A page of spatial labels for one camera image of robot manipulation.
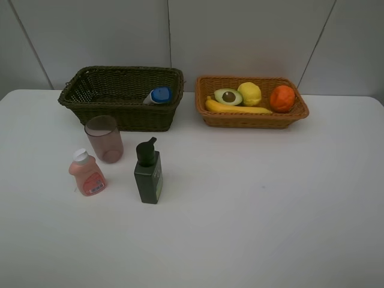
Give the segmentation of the yellow banana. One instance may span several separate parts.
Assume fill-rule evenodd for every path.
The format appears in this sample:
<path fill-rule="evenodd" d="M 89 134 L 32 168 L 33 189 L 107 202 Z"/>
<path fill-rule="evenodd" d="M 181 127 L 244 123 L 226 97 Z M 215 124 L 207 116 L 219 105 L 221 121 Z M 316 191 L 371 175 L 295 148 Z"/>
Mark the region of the yellow banana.
<path fill-rule="evenodd" d="M 206 109 L 215 113 L 253 113 L 253 114 L 272 114 L 272 111 L 263 107 L 245 107 L 245 106 L 228 106 L 220 104 L 213 100 L 211 97 L 207 97 L 205 102 Z"/>

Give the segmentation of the dark green pump bottle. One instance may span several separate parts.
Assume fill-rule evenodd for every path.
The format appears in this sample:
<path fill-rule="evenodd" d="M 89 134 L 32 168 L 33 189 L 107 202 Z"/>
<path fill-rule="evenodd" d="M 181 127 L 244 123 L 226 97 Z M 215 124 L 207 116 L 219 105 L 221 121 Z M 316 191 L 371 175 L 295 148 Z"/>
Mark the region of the dark green pump bottle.
<path fill-rule="evenodd" d="M 160 153 L 155 150 L 156 137 L 142 142 L 136 147 L 137 163 L 134 177 L 141 201 L 157 204 L 163 187 L 163 174 Z"/>

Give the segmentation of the white bottle blue cap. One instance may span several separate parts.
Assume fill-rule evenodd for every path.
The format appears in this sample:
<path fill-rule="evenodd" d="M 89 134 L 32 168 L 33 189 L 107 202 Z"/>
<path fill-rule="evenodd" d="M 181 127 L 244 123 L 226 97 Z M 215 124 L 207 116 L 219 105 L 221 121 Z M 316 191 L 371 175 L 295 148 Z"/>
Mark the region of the white bottle blue cap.
<path fill-rule="evenodd" d="M 172 99 L 172 91 L 167 86 L 154 88 L 144 99 L 143 104 L 166 104 Z"/>

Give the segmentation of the halved avocado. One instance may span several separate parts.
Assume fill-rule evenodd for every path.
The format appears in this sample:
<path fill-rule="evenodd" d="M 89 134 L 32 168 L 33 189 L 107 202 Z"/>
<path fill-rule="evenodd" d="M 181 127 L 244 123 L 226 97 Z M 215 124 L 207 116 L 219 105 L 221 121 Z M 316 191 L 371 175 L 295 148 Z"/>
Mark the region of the halved avocado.
<path fill-rule="evenodd" d="M 242 95 L 234 89 L 221 88 L 214 92 L 214 98 L 220 104 L 238 106 L 243 102 Z"/>

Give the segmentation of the yellow lemon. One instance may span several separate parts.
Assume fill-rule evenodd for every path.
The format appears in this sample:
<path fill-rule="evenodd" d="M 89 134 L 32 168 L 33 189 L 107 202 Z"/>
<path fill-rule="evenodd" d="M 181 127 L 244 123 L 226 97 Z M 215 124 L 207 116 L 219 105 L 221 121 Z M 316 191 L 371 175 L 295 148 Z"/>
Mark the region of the yellow lemon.
<path fill-rule="evenodd" d="M 262 100 L 260 88 L 252 82 L 239 85 L 238 92 L 242 95 L 243 105 L 247 107 L 257 106 Z"/>

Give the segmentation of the translucent pink plastic cup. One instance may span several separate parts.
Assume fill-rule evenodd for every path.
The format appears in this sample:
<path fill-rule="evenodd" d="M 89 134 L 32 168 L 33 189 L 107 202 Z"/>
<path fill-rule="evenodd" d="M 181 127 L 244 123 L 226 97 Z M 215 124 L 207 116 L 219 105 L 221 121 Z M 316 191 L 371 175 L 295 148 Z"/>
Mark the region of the translucent pink plastic cup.
<path fill-rule="evenodd" d="M 116 120 L 112 116 L 92 118 L 85 124 L 84 131 L 96 156 L 102 162 L 112 164 L 121 159 L 124 146 Z"/>

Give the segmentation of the orange tangerine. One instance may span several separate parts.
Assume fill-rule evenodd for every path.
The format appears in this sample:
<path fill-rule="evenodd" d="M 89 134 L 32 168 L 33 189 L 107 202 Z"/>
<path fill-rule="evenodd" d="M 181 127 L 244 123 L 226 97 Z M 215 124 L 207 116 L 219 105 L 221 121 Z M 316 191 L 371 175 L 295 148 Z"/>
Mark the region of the orange tangerine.
<path fill-rule="evenodd" d="M 294 90 L 286 85 L 276 87 L 270 95 L 270 107 L 277 113 L 288 113 L 295 102 Z"/>

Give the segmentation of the pink bottle white cap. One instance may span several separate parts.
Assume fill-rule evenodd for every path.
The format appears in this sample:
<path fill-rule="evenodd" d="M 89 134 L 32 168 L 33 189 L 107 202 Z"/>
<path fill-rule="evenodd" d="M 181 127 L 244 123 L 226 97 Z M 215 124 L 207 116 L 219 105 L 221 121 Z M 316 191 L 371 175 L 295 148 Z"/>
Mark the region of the pink bottle white cap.
<path fill-rule="evenodd" d="M 84 148 L 73 154 L 73 161 L 68 171 L 75 178 L 77 188 L 84 196 L 93 196 L 106 188 L 105 177 L 95 158 Z"/>

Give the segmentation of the orange wicker basket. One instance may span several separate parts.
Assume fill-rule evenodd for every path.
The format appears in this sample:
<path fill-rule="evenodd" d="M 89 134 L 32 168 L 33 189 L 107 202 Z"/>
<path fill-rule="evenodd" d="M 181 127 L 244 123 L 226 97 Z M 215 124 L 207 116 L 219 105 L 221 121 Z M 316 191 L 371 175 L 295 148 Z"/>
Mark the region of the orange wicker basket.
<path fill-rule="evenodd" d="M 286 85 L 293 89 L 295 101 L 287 113 L 255 114 L 255 113 L 216 113 L 207 110 L 207 97 L 212 97 L 214 91 L 220 88 L 237 88 L 245 82 L 253 82 L 261 89 L 261 106 L 270 109 L 269 96 L 274 88 Z M 224 128 L 268 128 L 284 129 L 290 124 L 304 119 L 309 115 L 309 109 L 298 92 L 296 86 L 283 77 L 239 77 L 239 76 L 200 76 L 195 85 L 195 105 L 204 122 L 212 127 Z"/>

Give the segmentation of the dark brown wicker basket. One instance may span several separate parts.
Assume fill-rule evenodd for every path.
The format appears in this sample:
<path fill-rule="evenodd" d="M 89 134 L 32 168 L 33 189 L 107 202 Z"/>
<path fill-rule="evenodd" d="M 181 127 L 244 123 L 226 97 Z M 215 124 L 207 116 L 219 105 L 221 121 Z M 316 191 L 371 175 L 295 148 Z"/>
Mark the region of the dark brown wicker basket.
<path fill-rule="evenodd" d="M 155 88 L 170 88 L 166 104 L 145 104 Z M 121 131 L 167 131 L 184 92 L 184 75 L 176 68 L 90 66 L 67 82 L 58 101 L 85 125 L 96 116 L 112 116 Z"/>

